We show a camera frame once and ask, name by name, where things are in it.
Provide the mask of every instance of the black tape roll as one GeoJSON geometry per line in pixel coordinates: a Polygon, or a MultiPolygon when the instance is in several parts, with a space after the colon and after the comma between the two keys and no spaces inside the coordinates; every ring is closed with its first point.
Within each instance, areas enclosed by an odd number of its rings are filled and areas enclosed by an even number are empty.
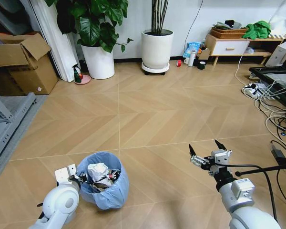
{"type": "Polygon", "coordinates": [[[204,61],[200,61],[198,63],[197,68],[200,69],[200,70],[203,70],[203,69],[205,69],[205,65],[206,65],[206,63],[204,61]]]}

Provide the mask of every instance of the herringbone floor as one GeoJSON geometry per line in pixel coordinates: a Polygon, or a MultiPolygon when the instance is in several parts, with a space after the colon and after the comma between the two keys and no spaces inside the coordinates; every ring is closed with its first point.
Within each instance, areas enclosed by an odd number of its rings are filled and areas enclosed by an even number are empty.
{"type": "MultiPolygon", "coordinates": [[[[239,76],[248,82],[241,64],[239,76]]],[[[107,80],[78,86],[60,81],[26,132],[0,176],[0,229],[21,229],[41,213],[36,205],[56,186],[54,170],[108,150],[120,157],[130,190],[120,210],[100,211],[81,200],[69,229],[226,229],[230,220],[215,181],[189,162],[188,143],[201,156],[216,149],[213,139],[233,150],[231,164],[275,165],[273,137],[264,116],[240,93],[237,64],[185,65],[165,76],[145,76],[139,63],[116,65],[107,80]]],[[[279,223],[286,229],[286,202],[269,173],[279,223]]],[[[256,206],[271,214],[263,175],[256,206]]],[[[286,172],[280,181],[286,194],[286,172]]]]}

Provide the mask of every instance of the wicker basket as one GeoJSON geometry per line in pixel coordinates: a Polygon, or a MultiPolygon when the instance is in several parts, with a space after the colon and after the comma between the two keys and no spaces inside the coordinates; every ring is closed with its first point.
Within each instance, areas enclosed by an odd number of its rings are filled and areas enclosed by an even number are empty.
{"type": "Polygon", "coordinates": [[[239,29],[239,30],[221,30],[221,29],[212,27],[212,30],[215,30],[215,31],[220,32],[220,33],[246,33],[248,28],[243,28],[243,29],[239,29]]]}
{"type": "Polygon", "coordinates": [[[221,33],[221,32],[217,32],[211,29],[210,34],[217,38],[236,39],[236,38],[242,38],[245,32],[243,33],[221,33]]]}

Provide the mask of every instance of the tape roll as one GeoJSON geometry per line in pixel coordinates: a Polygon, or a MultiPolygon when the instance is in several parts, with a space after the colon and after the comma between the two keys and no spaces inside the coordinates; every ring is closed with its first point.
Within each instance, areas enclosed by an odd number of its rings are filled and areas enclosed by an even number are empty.
{"type": "Polygon", "coordinates": [[[176,66],[177,66],[177,67],[180,67],[180,66],[181,66],[181,64],[182,64],[182,61],[181,61],[181,60],[177,60],[177,62],[176,62],[176,66]]]}
{"type": "Polygon", "coordinates": [[[205,65],[206,65],[206,63],[204,61],[200,61],[197,65],[197,68],[200,70],[203,70],[203,69],[205,69],[205,65]]]}

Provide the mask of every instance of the white bottle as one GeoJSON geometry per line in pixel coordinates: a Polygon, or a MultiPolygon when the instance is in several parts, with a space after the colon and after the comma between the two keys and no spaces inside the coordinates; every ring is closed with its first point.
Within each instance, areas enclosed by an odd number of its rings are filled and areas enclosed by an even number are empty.
{"type": "Polygon", "coordinates": [[[194,60],[195,60],[195,56],[196,56],[196,50],[191,51],[191,55],[190,55],[190,59],[188,63],[189,67],[192,67],[194,60]]]}

